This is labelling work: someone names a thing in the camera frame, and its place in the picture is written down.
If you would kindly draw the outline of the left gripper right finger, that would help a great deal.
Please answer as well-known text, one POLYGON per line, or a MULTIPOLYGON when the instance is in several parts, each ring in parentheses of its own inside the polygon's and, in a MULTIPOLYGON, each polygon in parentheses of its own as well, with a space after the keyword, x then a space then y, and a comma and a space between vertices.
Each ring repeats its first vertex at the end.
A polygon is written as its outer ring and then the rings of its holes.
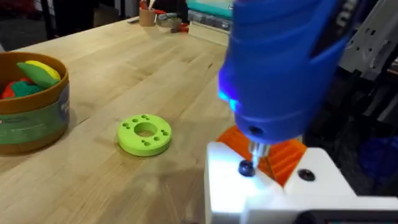
POLYGON ((264 170, 287 195, 356 195, 325 150, 307 147, 297 139, 272 145, 264 170))

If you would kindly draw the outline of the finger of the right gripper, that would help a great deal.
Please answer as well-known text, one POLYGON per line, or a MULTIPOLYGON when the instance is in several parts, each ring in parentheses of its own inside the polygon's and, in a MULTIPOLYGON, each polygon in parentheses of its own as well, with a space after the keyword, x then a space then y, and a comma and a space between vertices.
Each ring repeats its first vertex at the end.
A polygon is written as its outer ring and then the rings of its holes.
POLYGON ((397 58, 397 0, 379 0, 347 43, 340 68, 375 80, 397 58))

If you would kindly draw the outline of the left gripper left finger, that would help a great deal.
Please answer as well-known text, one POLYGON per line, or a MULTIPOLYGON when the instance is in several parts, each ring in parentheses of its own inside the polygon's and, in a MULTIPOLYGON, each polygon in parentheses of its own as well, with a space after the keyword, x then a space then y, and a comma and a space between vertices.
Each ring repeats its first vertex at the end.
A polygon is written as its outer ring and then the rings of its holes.
POLYGON ((239 173, 239 163, 251 158, 248 144, 249 140, 236 126, 208 143, 204 183, 206 223, 239 223, 247 198, 268 190, 282 192, 285 178, 275 167, 276 146, 268 159, 261 159, 255 176, 245 177, 239 173))

